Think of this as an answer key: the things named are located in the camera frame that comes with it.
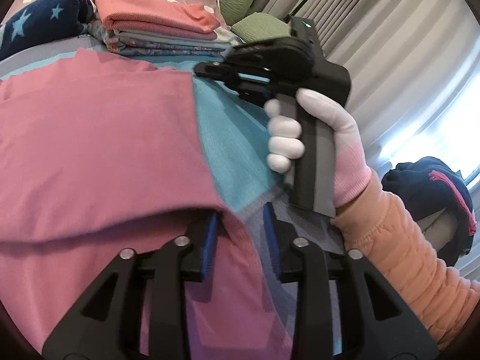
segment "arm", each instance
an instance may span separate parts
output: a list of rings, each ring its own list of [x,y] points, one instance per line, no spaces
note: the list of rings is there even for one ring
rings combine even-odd
[[[399,197],[373,174],[366,190],[332,222],[345,248],[361,250],[414,310],[444,349],[480,299],[480,283],[447,268]]]

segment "finger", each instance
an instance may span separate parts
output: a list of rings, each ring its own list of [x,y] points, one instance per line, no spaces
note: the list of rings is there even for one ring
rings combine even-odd
[[[277,173],[286,173],[292,165],[287,157],[271,153],[267,156],[267,163],[268,167]]]
[[[270,153],[282,155],[291,160],[296,160],[303,156],[305,146],[298,139],[285,137],[272,137],[268,141]]]
[[[302,134],[302,126],[291,117],[277,115],[268,122],[268,132],[272,137],[298,138]]]
[[[310,115],[327,123],[335,131],[352,123],[356,125],[353,117],[339,103],[321,93],[301,88],[297,92],[297,101]]]
[[[268,117],[274,117],[280,115],[282,107],[277,99],[271,99],[263,105],[263,109]]]

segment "orange jacket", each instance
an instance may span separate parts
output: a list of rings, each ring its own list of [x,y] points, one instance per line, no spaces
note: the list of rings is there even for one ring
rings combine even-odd
[[[446,267],[402,201],[373,172],[357,200],[333,225],[345,248],[361,250],[423,322],[442,350],[458,335],[480,299],[480,283]]]

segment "hand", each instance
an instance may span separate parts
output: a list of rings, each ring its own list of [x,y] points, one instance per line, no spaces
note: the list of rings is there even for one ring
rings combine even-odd
[[[340,104],[321,93],[299,89],[297,101],[309,114],[327,123],[334,131],[334,203],[335,207],[343,206],[365,190],[371,177],[357,123]],[[268,166],[278,173],[285,173],[291,167],[291,160],[301,158],[305,151],[298,139],[302,128],[296,120],[280,115],[281,104],[278,100],[269,100],[263,108],[270,117]]]

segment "bolt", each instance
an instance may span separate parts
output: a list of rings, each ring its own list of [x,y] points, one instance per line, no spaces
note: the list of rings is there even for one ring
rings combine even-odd
[[[187,246],[190,243],[190,238],[185,235],[180,235],[180,237],[175,238],[174,242],[177,246]]]
[[[293,244],[299,248],[304,248],[305,246],[308,246],[308,239],[298,237],[293,240]]]
[[[349,257],[352,260],[360,260],[361,258],[363,258],[363,253],[358,249],[352,249],[349,250]]]
[[[120,257],[124,260],[129,260],[133,256],[135,256],[135,250],[130,249],[129,247],[120,251]]]

